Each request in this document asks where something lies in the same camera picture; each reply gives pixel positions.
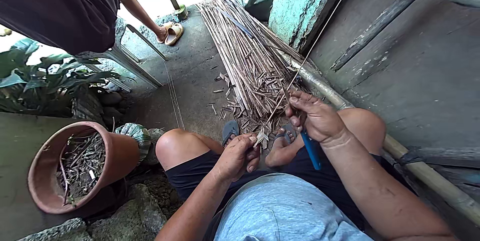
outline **terracotta pot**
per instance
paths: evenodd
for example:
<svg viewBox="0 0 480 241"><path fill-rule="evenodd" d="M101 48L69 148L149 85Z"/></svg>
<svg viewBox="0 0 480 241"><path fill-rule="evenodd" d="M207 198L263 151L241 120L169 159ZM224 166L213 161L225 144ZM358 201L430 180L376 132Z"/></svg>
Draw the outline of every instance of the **terracotta pot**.
<svg viewBox="0 0 480 241"><path fill-rule="evenodd" d="M89 130L98 131L105 142L103 172L93 189L80 201L75 202L75 206L63 206L64 190L55 176L61 152L71 135L89 133ZM129 174L137 165L139 156L138 143L132 137L110 133L95 122L77 122L57 131L40 148L28 172L28 189L43 211L54 214L68 213L85 205L101 188Z"/></svg>

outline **foot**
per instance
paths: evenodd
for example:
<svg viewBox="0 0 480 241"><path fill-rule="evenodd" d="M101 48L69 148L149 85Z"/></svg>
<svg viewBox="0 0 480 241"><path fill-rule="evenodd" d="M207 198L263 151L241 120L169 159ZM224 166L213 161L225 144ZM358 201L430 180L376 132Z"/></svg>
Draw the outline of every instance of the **foot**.
<svg viewBox="0 0 480 241"><path fill-rule="evenodd" d="M157 26L157 28L153 31L156 35L156 38L159 42L165 42L167 38L167 29L164 26Z"/></svg>
<svg viewBox="0 0 480 241"><path fill-rule="evenodd" d="M228 140L226 140L226 143L225 145L223 146L223 148L225 148L227 145L230 144L230 142L235 138L236 136L234 134L231 134L230 135L230 138Z"/></svg>
<svg viewBox="0 0 480 241"><path fill-rule="evenodd" d="M270 168L290 163L301 148L301 146L298 146L300 144L303 145L303 142L300 143L290 131L285 131L283 127L277 131L277 135L285 136L285 134L290 138L291 144L288 143L285 137L279 137L273 142L272 151L265 158L265 164Z"/></svg>

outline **gray flip-flop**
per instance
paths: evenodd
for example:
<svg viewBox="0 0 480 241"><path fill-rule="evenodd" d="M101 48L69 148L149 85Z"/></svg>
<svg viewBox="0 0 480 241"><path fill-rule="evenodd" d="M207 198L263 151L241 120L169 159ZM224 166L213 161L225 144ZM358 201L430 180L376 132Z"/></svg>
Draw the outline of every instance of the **gray flip-flop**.
<svg viewBox="0 0 480 241"><path fill-rule="evenodd" d="M228 123L226 123L222 129L222 138L223 138L222 146L223 147L225 147L227 140L230 139L230 136L232 134L234 134L235 136L238 136L240 134L239 124L235 120L231 120Z"/></svg>
<svg viewBox="0 0 480 241"><path fill-rule="evenodd" d="M293 138L297 138L297 131L293 129L291 124L283 125L282 128L285 129L285 133L283 135L276 135L274 140L278 139L279 137L285 137L286 142L288 144L291 144L292 141L290 140L290 137L288 136L287 131L290 131L290 133L292 133Z"/></svg>

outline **soil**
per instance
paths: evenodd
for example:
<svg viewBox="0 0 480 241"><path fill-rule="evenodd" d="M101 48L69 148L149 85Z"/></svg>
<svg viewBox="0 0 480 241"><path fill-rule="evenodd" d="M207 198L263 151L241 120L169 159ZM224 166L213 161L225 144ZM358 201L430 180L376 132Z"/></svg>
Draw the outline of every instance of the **soil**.
<svg viewBox="0 0 480 241"><path fill-rule="evenodd" d="M127 176L128 184L144 184L155 199L162 213L169 219L183 201L179 199L177 191L169 183L163 168L160 165L139 166L135 172Z"/></svg>
<svg viewBox="0 0 480 241"><path fill-rule="evenodd" d="M75 204L93 189L102 174L105 155L105 143L98 132L69 138L56 174L63 190L65 177L68 181L65 204Z"/></svg>

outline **light blue t-shirt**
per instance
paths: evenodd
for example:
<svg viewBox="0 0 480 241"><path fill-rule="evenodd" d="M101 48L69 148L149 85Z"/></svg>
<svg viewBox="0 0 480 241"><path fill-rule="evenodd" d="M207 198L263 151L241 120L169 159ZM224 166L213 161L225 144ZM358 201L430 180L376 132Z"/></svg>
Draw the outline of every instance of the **light blue t-shirt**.
<svg viewBox="0 0 480 241"><path fill-rule="evenodd" d="M259 177L225 206L215 240L365 240L323 192L289 174Z"/></svg>

